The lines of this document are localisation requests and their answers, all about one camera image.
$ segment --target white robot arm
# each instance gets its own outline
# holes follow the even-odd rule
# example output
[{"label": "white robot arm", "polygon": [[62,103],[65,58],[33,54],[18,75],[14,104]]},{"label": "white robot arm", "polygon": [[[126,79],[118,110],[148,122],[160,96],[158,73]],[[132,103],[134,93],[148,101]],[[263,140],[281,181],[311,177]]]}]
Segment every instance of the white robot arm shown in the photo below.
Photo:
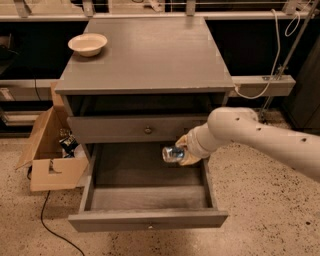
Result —
[{"label": "white robot arm", "polygon": [[255,148],[320,182],[320,137],[261,124],[249,108],[215,109],[207,123],[193,128],[162,153],[166,162],[189,165],[232,142]]}]

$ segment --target cardboard box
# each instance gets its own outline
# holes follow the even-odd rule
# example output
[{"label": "cardboard box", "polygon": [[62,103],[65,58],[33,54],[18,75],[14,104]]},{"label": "cardboard box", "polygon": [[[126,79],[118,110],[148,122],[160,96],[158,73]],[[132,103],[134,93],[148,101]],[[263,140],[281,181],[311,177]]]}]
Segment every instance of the cardboard box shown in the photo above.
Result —
[{"label": "cardboard box", "polygon": [[60,129],[65,128],[52,107],[35,121],[16,168],[32,165],[31,191],[73,189],[85,172],[86,157],[62,158]]},{"label": "cardboard box", "polygon": [[53,108],[56,111],[56,114],[57,114],[63,128],[70,129],[69,124],[67,122],[68,113],[65,109],[62,97],[61,97],[61,95],[56,94],[56,92],[55,92],[55,88],[56,88],[57,84],[58,84],[58,82],[51,83],[51,97],[52,97],[52,102],[53,102]]}]

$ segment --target bowl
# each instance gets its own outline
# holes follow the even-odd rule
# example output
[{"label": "bowl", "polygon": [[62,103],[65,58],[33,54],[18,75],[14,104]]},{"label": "bowl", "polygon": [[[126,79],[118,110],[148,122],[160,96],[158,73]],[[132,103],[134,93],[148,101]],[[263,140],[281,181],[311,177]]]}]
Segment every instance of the bowl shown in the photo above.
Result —
[{"label": "bowl", "polygon": [[86,33],[72,38],[68,42],[68,46],[81,56],[92,57],[99,54],[107,42],[108,40],[104,35]]}]

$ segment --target speckled floor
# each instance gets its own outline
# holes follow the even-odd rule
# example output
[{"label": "speckled floor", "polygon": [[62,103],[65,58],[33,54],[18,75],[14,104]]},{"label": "speckled floor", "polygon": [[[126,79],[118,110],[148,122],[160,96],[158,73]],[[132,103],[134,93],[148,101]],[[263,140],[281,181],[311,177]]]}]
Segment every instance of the speckled floor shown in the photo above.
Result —
[{"label": "speckled floor", "polygon": [[[285,125],[278,112],[273,125]],[[80,255],[40,222],[46,192],[31,193],[27,170],[15,170],[26,139],[0,140],[0,255]],[[210,159],[220,229],[77,233],[82,189],[53,191],[45,223],[85,255],[320,255],[320,184],[244,145]]]}]

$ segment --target cable on floor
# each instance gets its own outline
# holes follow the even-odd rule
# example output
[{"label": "cable on floor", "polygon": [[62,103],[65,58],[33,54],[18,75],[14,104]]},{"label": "cable on floor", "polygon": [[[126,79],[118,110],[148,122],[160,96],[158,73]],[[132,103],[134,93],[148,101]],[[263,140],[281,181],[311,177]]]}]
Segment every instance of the cable on floor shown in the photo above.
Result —
[{"label": "cable on floor", "polygon": [[83,251],[82,251],[78,246],[76,246],[74,243],[70,242],[68,239],[66,239],[66,238],[58,235],[57,233],[53,232],[52,230],[50,230],[50,229],[45,225],[45,223],[43,222],[43,212],[44,212],[44,209],[45,209],[46,204],[47,204],[47,202],[48,202],[50,193],[51,193],[51,191],[49,190],[48,193],[47,193],[47,196],[46,196],[46,200],[44,201],[44,204],[43,204],[43,207],[42,207],[41,217],[40,217],[42,225],[43,225],[43,226],[45,227],[45,229],[46,229],[47,231],[49,231],[51,234],[53,234],[54,236],[56,236],[56,237],[58,237],[58,238],[60,238],[60,239],[62,239],[62,240],[64,240],[64,241],[66,241],[67,243],[69,243],[70,245],[72,245],[74,248],[76,248],[76,249],[81,253],[81,255],[85,256],[85,254],[83,253]]}]

